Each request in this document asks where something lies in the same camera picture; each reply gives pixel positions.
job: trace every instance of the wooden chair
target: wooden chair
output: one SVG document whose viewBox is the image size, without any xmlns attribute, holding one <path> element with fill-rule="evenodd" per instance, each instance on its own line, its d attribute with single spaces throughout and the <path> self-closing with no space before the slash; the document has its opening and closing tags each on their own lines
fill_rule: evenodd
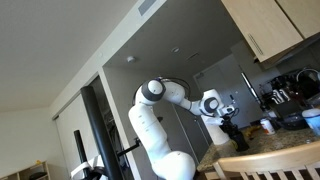
<svg viewBox="0 0 320 180">
<path fill-rule="evenodd" d="M 230 179 L 228 173 L 238 172 L 245 180 L 249 177 L 260 180 L 262 176 L 267 180 L 277 176 L 281 180 L 294 179 L 293 176 L 300 180 L 305 177 L 301 172 L 306 172 L 308 179 L 320 180 L 317 162 L 320 162 L 320 141 L 268 153 L 221 158 L 214 167 L 221 179 Z"/>
</svg>

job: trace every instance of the upper cabinet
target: upper cabinet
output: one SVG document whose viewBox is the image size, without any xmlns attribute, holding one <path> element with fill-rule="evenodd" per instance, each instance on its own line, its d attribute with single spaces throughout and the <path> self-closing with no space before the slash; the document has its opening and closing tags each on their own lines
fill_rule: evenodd
<svg viewBox="0 0 320 180">
<path fill-rule="evenodd" d="M 277 0 L 304 38 L 320 31 L 320 0 Z"/>
<path fill-rule="evenodd" d="M 316 8 L 320 7 L 320 0 L 279 0 L 279 2 L 222 0 L 222 2 L 258 60 L 265 64 L 274 64 L 304 41 L 304 38 L 320 31 L 319 25 L 314 25 L 313 21 L 310 22 L 311 18 L 315 19 L 315 22 L 320 22 L 317 19 L 320 17 L 319 11 L 316 11 Z M 309 13 L 309 6 L 312 6 L 315 12 Z"/>
</svg>

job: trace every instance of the ceiling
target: ceiling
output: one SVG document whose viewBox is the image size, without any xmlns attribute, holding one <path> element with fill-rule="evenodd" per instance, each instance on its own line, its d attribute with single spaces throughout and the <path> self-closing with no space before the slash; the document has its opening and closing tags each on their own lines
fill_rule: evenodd
<svg viewBox="0 0 320 180">
<path fill-rule="evenodd" d="M 219 0 L 167 1 L 107 67 L 194 75 L 231 54 L 242 35 Z M 171 49 L 179 47 L 178 53 Z M 136 57 L 133 63 L 128 56 Z"/>
<path fill-rule="evenodd" d="M 0 112 L 47 107 L 137 0 L 1 0 Z"/>
</svg>

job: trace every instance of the air vent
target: air vent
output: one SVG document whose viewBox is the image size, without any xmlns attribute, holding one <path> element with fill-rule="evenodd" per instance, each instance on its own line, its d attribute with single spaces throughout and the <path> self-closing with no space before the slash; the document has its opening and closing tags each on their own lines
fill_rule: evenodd
<svg viewBox="0 0 320 180">
<path fill-rule="evenodd" d="M 148 9 L 150 9 L 150 7 L 152 6 L 152 4 L 154 4 L 154 2 L 156 2 L 156 0 L 145 0 L 141 6 L 138 8 L 141 16 L 144 15 L 144 13 L 146 13 L 148 11 Z"/>
<path fill-rule="evenodd" d="M 191 56 L 187 57 L 186 60 L 191 60 L 192 58 L 195 58 L 196 56 L 199 56 L 199 52 L 193 53 Z"/>
</svg>

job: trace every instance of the granite countertop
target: granite countertop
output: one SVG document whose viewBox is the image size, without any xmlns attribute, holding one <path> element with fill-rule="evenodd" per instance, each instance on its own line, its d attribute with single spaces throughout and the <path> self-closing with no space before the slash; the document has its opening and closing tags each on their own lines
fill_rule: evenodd
<svg viewBox="0 0 320 180">
<path fill-rule="evenodd" d="M 281 128 L 276 131 L 276 134 L 273 135 L 266 135 L 263 133 L 263 130 L 260 129 L 256 132 L 253 132 L 252 140 L 247 140 L 250 148 L 243 152 L 237 152 L 233 148 L 233 145 L 230 143 L 230 141 L 223 145 L 211 144 L 200 164 L 198 165 L 197 170 L 200 172 L 214 170 L 213 163 L 222 157 L 234 157 L 270 152 L 299 146 L 318 140 L 320 140 L 320 137 L 316 137 L 310 128 L 296 131 L 288 131 Z"/>
</svg>

